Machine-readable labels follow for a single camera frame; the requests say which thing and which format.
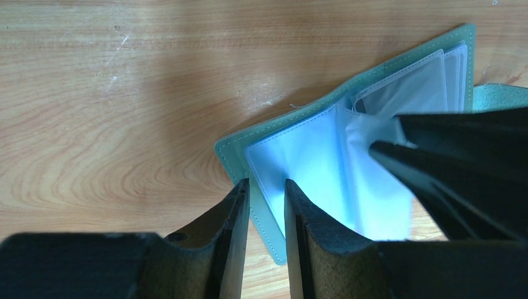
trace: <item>wood grain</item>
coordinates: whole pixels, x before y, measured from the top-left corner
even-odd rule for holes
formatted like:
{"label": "wood grain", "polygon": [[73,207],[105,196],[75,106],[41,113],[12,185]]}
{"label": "wood grain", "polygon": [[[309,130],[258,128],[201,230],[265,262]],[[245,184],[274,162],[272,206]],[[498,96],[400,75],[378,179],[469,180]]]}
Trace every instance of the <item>wood grain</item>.
{"label": "wood grain", "polygon": [[[473,22],[475,82],[526,86],[524,0],[0,1],[0,237],[168,234],[232,185],[220,137]],[[417,209],[416,239],[441,238]],[[250,224],[244,298],[288,298]]]}

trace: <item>stitched edge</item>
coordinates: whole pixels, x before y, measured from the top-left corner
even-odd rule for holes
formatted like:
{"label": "stitched edge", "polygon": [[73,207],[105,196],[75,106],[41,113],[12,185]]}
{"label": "stitched edge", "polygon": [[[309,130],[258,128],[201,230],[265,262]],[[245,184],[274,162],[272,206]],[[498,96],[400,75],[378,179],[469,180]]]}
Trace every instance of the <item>stitched edge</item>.
{"label": "stitched edge", "polygon": [[389,83],[392,83],[392,79],[394,79],[394,81],[400,79],[401,77],[399,77],[399,75],[402,75],[402,73],[408,71],[409,69],[412,69],[414,67],[418,68],[418,67],[421,67],[423,65],[425,65],[427,62],[429,62],[430,60],[433,60],[433,59],[440,59],[442,58],[442,55],[439,55],[438,53],[440,52],[440,50],[434,52],[434,53],[431,53],[430,55],[424,57],[423,59],[420,59],[418,61],[416,61],[415,63],[411,64],[411,65],[408,65],[406,66],[404,69],[401,69],[399,70],[398,72],[395,72],[394,74],[384,78],[383,80],[381,81],[378,81],[376,82],[376,84],[370,86],[370,87],[367,87],[366,89],[360,91],[357,95],[360,95],[361,98],[364,98],[368,95],[371,94],[371,91],[373,89],[375,89],[376,87],[378,87],[379,85],[383,85],[384,83],[386,83],[387,81],[390,81]]}
{"label": "stitched edge", "polygon": [[[359,100],[365,99],[366,97],[368,97],[372,93],[380,90],[381,88],[384,88],[384,87],[388,86],[391,83],[394,83],[394,82],[396,82],[398,80],[402,80],[402,78],[404,78],[404,76],[406,76],[407,74],[410,74],[414,70],[419,69],[420,67],[424,67],[426,64],[428,64],[432,60],[440,59],[440,68],[441,69],[445,69],[444,57],[443,56],[444,56],[444,54],[443,54],[443,50],[442,49],[440,49],[438,51],[435,51],[435,52],[431,53],[430,55],[428,55],[428,56],[416,61],[415,63],[405,67],[404,69],[401,69],[398,72],[396,72],[396,73],[384,78],[383,80],[375,83],[373,86],[370,86],[370,87],[366,88],[365,90],[362,90],[361,92],[359,92],[356,95],[357,100],[354,103],[354,106],[356,105],[356,103]],[[372,108],[372,106],[378,106],[378,105],[373,105],[372,101],[373,100],[368,100],[368,99],[367,100],[363,100],[363,105],[365,106],[365,109],[367,111],[369,111]],[[374,114],[383,114],[384,108],[386,108],[386,105],[382,105],[381,110],[378,110],[377,113],[374,113]]]}
{"label": "stitched edge", "polygon": [[[407,56],[407,57],[405,57],[405,58],[402,58],[402,59],[400,59],[400,60],[398,60],[398,61],[396,61],[396,62],[393,62],[392,64],[390,64],[390,65],[388,65],[388,66],[386,66],[386,67],[384,67],[384,68],[380,68],[380,70],[374,70],[374,71],[372,72],[372,74],[366,76],[365,79],[367,79],[367,78],[372,78],[372,77],[374,77],[375,75],[381,73],[381,72],[383,71],[383,69],[389,68],[389,67],[391,67],[391,66],[393,66],[393,65],[395,65],[395,64],[398,64],[398,63],[403,62],[403,61],[405,61],[405,60],[407,60],[407,59],[410,59],[411,57],[417,56],[418,54],[421,54],[421,53],[425,52],[426,50],[428,50],[428,49],[430,49],[430,48],[432,48],[432,47],[438,45],[438,44],[441,43],[441,42],[444,42],[444,41],[446,41],[446,40],[450,40],[450,39],[454,38],[455,36],[458,36],[458,35],[460,35],[460,34],[462,34],[462,33],[466,33],[466,32],[468,32],[468,31],[469,31],[469,29],[466,29],[466,30],[463,30],[463,31],[461,31],[461,32],[457,32],[457,33],[453,34],[452,36],[446,36],[446,37],[440,39],[438,42],[435,42],[435,43],[429,45],[428,47],[426,47],[426,48],[424,48],[424,49],[422,49],[422,50],[416,51],[414,54],[411,54],[411,55],[409,55],[409,56]],[[473,51],[473,35],[470,35],[470,36],[469,36],[469,46],[468,46],[468,50],[469,50],[469,51],[468,51],[468,64],[470,64],[470,62],[472,62],[472,58],[473,58],[473,57],[472,57],[472,51]],[[466,96],[468,97],[468,100],[471,99],[471,95],[473,94],[473,89],[471,88],[471,82],[473,81],[472,74],[473,74],[473,70],[471,70],[471,72],[468,72],[468,90],[467,90],[467,92],[466,92],[466,93],[467,93]],[[229,165],[229,162],[227,162],[227,159],[225,158],[224,153],[223,153],[223,151],[222,151],[224,147],[226,147],[226,146],[228,146],[228,145],[230,145],[230,144],[232,144],[232,143],[236,143],[236,142],[238,142],[238,141],[240,141],[240,140],[242,140],[242,139],[245,139],[245,138],[247,138],[247,137],[249,137],[249,136],[252,136],[252,135],[254,135],[254,134],[260,133],[260,132],[265,131],[265,130],[268,130],[268,129],[270,129],[270,128],[274,128],[274,127],[280,126],[280,125],[282,125],[282,124],[284,124],[284,123],[286,123],[286,122],[299,120],[299,119],[302,118],[304,115],[306,115],[306,114],[308,114],[308,113],[311,113],[311,112],[314,112],[315,110],[319,109],[321,106],[323,106],[323,105],[327,104],[328,102],[330,102],[330,101],[333,99],[333,97],[332,97],[331,95],[333,95],[334,93],[336,93],[337,90],[340,90],[340,89],[345,88],[345,86],[347,86],[347,85],[348,85],[347,82],[345,82],[345,83],[343,83],[342,85],[340,85],[338,88],[336,88],[335,90],[331,91],[328,95],[324,96],[323,98],[320,98],[319,100],[316,100],[316,101],[319,101],[318,104],[315,104],[315,106],[314,106],[312,109],[306,110],[304,113],[302,113],[302,114],[300,114],[300,115],[298,115],[298,116],[292,116],[291,118],[287,118],[287,119],[285,119],[285,120],[283,120],[283,121],[281,121],[281,122],[279,122],[279,123],[276,123],[276,124],[274,124],[274,125],[272,125],[272,126],[268,126],[268,127],[263,128],[263,129],[261,129],[261,130],[255,131],[255,132],[253,132],[253,133],[249,133],[249,134],[247,134],[247,135],[244,135],[244,136],[242,136],[242,137],[239,137],[239,138],[237,138],[237,139],[235,139],[235,140],[229,141],[228,143],[222,145],[222,146],[218,149],[218,151],[219,151],[219,153],[220,153],[220,156],[222,157],[222,160],[224,161],[224,165],[227,166],[227,172],[228,172],[228,174],[229,174],[232,178],[234,178],[235,181],[237,180],[237,177],[236,177],[236,176],[234,175],[234,173],[233,173],[233,169],[232,169],[231,166]],[[270,242],[270,240],[269,240],[269,238],[268,238],[266,232],[264,231],[264,228],[263,228],[262,225],[260,224],[260,221],[258,220],[257,215],[253,212],[253,209],[252,209],[251,207],[250,207],[250,210],[251,210],[251,212],[252,212],[252,214],[253,214],[255,220],[257,221],[257,224],[258,224],[258,226],[259,226],[259,228],[260,228],[260,231],[262,231],[262,234],[263,234],[264,237],[266,238],[266,241],[268,242],[268,245],[270,246],[271,250],[273,251],[273,254],[275,255],[276,259],[279,260],[281,263],[285,262],[285,261],[286,261],[285,259],[284,259],[284,260],[279,259],[279,256],[278,256],[277,253],[275,252],[275,248],[273,247],[273,244],[271,244],[271,242]]]}

